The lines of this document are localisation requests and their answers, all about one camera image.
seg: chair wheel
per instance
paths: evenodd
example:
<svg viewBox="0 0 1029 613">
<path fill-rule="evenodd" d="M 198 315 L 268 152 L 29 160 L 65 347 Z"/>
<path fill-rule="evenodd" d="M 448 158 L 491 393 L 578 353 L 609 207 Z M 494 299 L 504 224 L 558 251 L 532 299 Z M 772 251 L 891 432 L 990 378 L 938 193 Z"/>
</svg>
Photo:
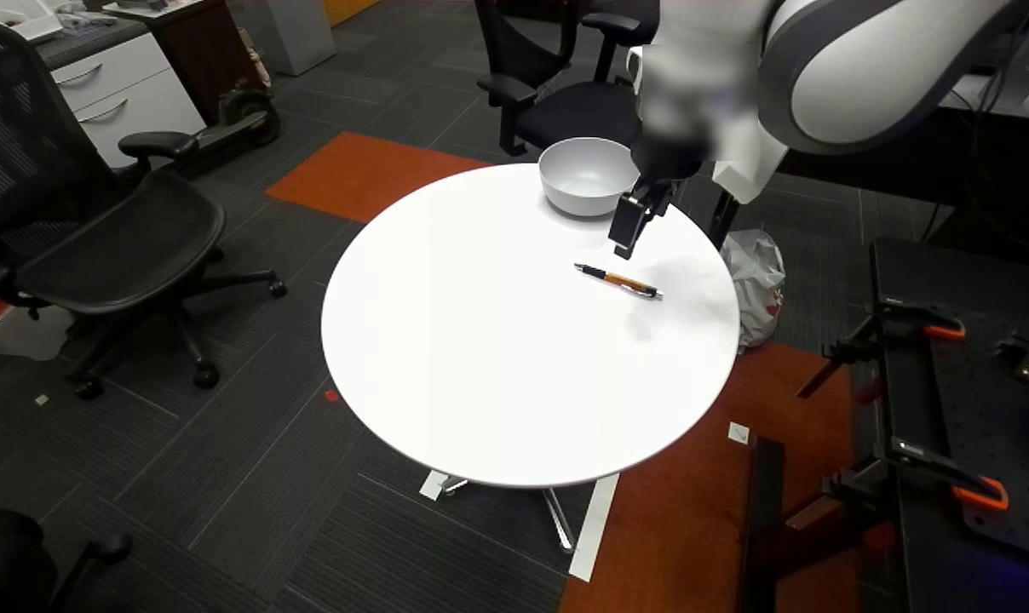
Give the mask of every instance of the chair wheel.
<svg viewBox="0 0 1029 613">
<path fill-rule="evenodd" d="M 207 365 L 207 362 L 198 365 L 193 385 L 198 385 L 198 389 L 215 389 L 215 385 L 218 385 L 218 366 Z"/>
<path fill-rule="evenodd" d="M 278 137 L 278 112 L 273 108 L 273 97 L 259 89 L 235 85 L 218 97 L 218 123 L 231 125 L 243 123 L 244 117 L 264 117 L 259 125 L 248 129 L 253 147 L 264 147 Z"/>
<path fill-rule="evenodd" d="M 71 385 L 75 385 L 75 396 L 86 402 L 102 396 L 102 378 L 75 378 Z"/>
</svg>

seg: black pen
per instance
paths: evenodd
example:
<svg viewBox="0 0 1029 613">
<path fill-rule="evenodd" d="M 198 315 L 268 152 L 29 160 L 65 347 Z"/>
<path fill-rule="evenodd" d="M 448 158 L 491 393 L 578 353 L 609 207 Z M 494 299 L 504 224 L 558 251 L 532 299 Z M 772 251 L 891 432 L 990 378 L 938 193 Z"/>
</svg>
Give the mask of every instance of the black pen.
<svg viewBox="0 0 1029 613">
<path fill-rule="evenodd" d="M 644 297 L 644 299 L 656 299 L 656 297 L 662 297 L 662 293 L 656 293 L 655 287 L 647 287 L 647 282 L 636 282 L 636 280 L 627 280 L 627 274 L 616 274 L 616 273 L 606 273 L 606 269 L 592 269 L 592 264 L 584 264 L 584 263 L 575 263 L 575 269 L 581 269 L 581 273 L 592 274 L 592 280 L 622 287 L 622 289 L 631 289 L 631 293 L 636 293 L 636 297 Z"/>
</svg>

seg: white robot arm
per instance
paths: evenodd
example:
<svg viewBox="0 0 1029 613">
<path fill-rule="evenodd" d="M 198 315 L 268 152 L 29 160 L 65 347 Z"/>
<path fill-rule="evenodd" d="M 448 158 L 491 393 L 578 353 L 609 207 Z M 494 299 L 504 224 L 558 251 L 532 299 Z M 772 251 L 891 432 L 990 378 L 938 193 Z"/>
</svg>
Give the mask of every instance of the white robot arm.
<svg viewBox="0 0 1029 613">
<path fill-rule="evenodd" d="M 870 148 L 923 118 L 968 67 L 974 43 L 1019 11 L 1029 0 L 662 0 L 656 34 L 632 79 L 639 133 L 631 148 L 639 185 L 616 204 L 616 256 L 632 251 L 670 185 L 700 168 L 748 81 L 756 158 L 772 152 L 764 171 L 784 148 Z"/>
</svg>

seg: black office chair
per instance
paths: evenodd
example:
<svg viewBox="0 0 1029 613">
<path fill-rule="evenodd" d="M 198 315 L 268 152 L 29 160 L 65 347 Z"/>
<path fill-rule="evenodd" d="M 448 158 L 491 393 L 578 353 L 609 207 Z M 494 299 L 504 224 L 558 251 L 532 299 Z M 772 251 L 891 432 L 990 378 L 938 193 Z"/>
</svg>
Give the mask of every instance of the black office chair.
<svg viewBox="0 0 1029 613">
<path fill-rule="evenodd" d="M 189 137 L 151 137 L 136 152 L 189 152 Z M 277 273 L 204 280 L 223 213 L 170 168 L 115 176 L 65 106 L 34 43 L 0 26 L 0 299 L 65 305 L 94 335 L 71 381 L 94 398 L 98 362 L 136 319 L 164 314 L 198 362 L 193 381 L 210 389 L 215 365 L 202 352 L 181 299 L 235 282 L 285 287 Z"/>
<path fill-rule="evenodd" d="M 0 506 L 0 613 L 65 613 L 82 610 L 90 591 L 90 567 L 128 556 L 128 533 L 87 541 L 59 584 L 59 564 L 45 547 L 34 519 Z"/>
<path fill-rule="evenodd" d="M 616 47 L 651 43 L 656 32 L 656 0 L 581 0 L 581 24 L 606 24 L 592 79 L 609 79 Z"/>
<path fill-rule="evenodd" d="M 558 51 L 523 37 L 500 11 L 500 0 L 473 3 L 491 63 L 491 74 L 478 85 L 486 91 L 491 106 L 500 106 L 500 147 L 507 152 L 523 152 L 523 143 L 545 148 L 549 143 L 567 137 L 606 137 L 616 143 L 631 138 L 636 117 L 632 91 L 622 81 L 575 81 L 567 89 L 539 96 L 539 89 L 554 79 L 575 51 L 575 0 L 561 0 Z"/>
</svg>

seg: chair base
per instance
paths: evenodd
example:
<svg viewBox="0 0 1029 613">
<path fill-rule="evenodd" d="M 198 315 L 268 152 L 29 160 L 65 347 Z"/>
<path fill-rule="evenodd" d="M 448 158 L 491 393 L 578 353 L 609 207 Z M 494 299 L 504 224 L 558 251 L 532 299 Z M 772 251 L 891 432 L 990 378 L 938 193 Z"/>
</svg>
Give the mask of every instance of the chair base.
<svg viewBox="0 0 1029 613">
<path fill-rule="evenodd" d="M 263 273 L 243 273 L 243 274 L 204 274 L 204 269 L 210 263 L 218 263 L 220 251 L 215 249 L 204 264 L 177 282 L 172 293 L 164 293 L 164 299 L 145 303 L 142 309 L 132 314 L 120 314 L 102 319 L 102 326 L 94 330 L 94 340 L 87 343 L 87 352 L 75 362 L 75 366 L 65 374 L 75 385 L 79 398 L 98 398 L 102 396 L 102 378 L 98 378 L 98 365 L 106 362 L 106 353 L 145 315 L 164 314 L 172 330 L 181 335 L 187 353 L 193 356 L 193 385 L 198 389 L 215 389 L 218 385 L 218 366 L 204 352 L 202 335 L 193 330 L 189 314 L 182 309 L 182 299 L 202 297 L 202 293 L 215 293 L 215 289 L 227 289 L 227 287 L 248 287 L 248 282 L 264 282 L 268 297 L 278 299 L 285 297 L 285 287 L 278 282 L 277 273 L 263 269 Z"/>
</svg>

